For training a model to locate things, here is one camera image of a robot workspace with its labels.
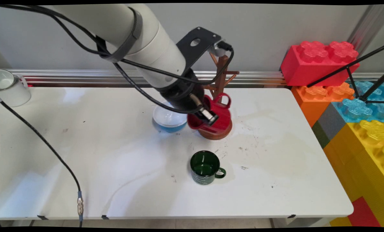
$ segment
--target gray lego brick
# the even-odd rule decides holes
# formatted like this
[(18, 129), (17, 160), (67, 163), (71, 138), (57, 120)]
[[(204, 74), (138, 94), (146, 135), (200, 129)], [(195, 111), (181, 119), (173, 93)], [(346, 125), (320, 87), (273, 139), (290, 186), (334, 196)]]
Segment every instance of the gray lego brick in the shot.
[(316, 122), (313, 127), (312, 131), (314, 132), (315, 136), (317, 137), (318, 142), (321, 145), (321, 148), (324, 149), (324, 147), (329, 143), (329, 139), (326, 136), (325, 132), (323, 131), (320, 122)]
[(342, 129), (345, 125), (345, 120), (338, 113), (333, 104), (329, 104), (321, 117), (318, 119), (322, 130), (325, 135), (331, 141), (332, 138)]

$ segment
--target wooden mug tree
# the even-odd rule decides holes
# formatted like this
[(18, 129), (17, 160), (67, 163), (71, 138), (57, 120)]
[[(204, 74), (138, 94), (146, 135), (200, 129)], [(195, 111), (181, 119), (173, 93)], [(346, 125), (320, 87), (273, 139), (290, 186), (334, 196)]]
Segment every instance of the wooden mug tree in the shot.
[[(209, 54), (211, 55), (211, 58), (217, 67), (216, 73), (218, 74), (219, 71), (223, 68), (223, 66), (228, 61), (229, 57), (227, 55), (223, 55), (219, 57), (218, 60), (216, 60), (216, 57), (212, 53), (209, 53)], [(226, 80), (226, 75), (228, 74), (232, 76), (228, 80)], [(225, 70), (222, 72), (222, 74), (215, 81), (215, 84), (205, 85), (204, 89), (209, 90), (211, 92), (212, 98), (214, 99), (219, 94), (223, 93), (223, 89), (226, 87), (226, 85), (229, 84), (238, 74), (239, 74), (239, 71), (228, 71), (228, 67), (226, 67)], [(219, 98), (218, 103), (222, 104), (222, 97)], [(229, 134), (231, 129), (232, 129), (232, 121), (229, 127), (227, 128), (227, 130), (220, 135), (214, 135), (201, 129), (198, 129), (198, 131), (204, 138), (207, 138), (209, 140), (220, 140), (225, 138)]]

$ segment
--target yellow lego brick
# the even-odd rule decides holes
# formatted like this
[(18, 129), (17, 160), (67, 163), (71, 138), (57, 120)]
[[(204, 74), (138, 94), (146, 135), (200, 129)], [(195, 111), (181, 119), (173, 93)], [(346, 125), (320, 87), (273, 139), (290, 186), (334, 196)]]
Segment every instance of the yellow lego brick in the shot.
[(356, 186), (355, 182), (352, 179), (350, 173), (347, 172), (344, 164), (341, 162), (341, 159), (338, 157), (338, 154), (335, 151), (331, 141), (323, 149), (326, 157), (328, 158), (332, 168), (334, 169), (335, 174), (337, 175), (341, 185), (343, 186), (345, 192), (348, 195), (348, 198), (351, 202), (362, 197), (361, 192)]
[(362, 150), (360, 140), (347, 124), (330, 141), (343, 164), (350, 161), (357, 150)]
[(384, 176), (384, 123), (373, 120), (371, 122), (362, 120), (360, 123), (347, 123), (349, 128), (361, 142), (357, 151), (363, 147), (367, 153), (356, 159), (362, 161), (362, 167), (369, 173), (381, 172)]
[(348, 217), (339, 218), (332, 220), (329, 224), (331, 224), (332, 227), (334, 226), (352, 226), (351, 222)]
[(347, 123), (329, 144), (384, 227), (384, 123)]
[(368, 173), (384, 176), (384, 123), (362, 120), (347, 123), (331, 140), (343, 164), (360, 160)]
[(377, 221), (384, 227), (384, 179), (374, 178), (372, 174), (367, 175), (360, 162), (355, 159), (348, 162), (345, 167)]

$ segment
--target floor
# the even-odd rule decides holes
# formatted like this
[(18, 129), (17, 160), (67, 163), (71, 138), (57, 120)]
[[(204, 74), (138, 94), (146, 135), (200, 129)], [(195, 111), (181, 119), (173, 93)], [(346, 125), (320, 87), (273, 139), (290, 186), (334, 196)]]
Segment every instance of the floor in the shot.
[[(78, 220), (0, 221), (2, 227), (53, 226), (77, 227)], [(83, 227), (135, 228), (135, 229), (247, 229), (273, 228), (268, 218), (251, 219), (137, 219), (137, 220), (84, 220)]]

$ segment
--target white table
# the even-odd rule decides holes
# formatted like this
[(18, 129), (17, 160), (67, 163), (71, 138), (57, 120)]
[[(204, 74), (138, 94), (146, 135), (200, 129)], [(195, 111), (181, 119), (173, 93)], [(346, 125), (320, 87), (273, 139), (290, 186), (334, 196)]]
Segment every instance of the white table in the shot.
[[(14, 110), (74, 171), (85, 219), (334, 218), (353, 212), (287, 89), (226, 89), (233, 128), (219, 141), (188, 126), (159, 131), (152, 123), (155, 104), (133, 88), (31, 92), (30, 101)], [(225, 178), (207, 186), (192, 180), (189, 159), (200, 150), (218, 155)], [(77, 219), (76, 201), (70, 173), (0, 105), (0, 219)]]

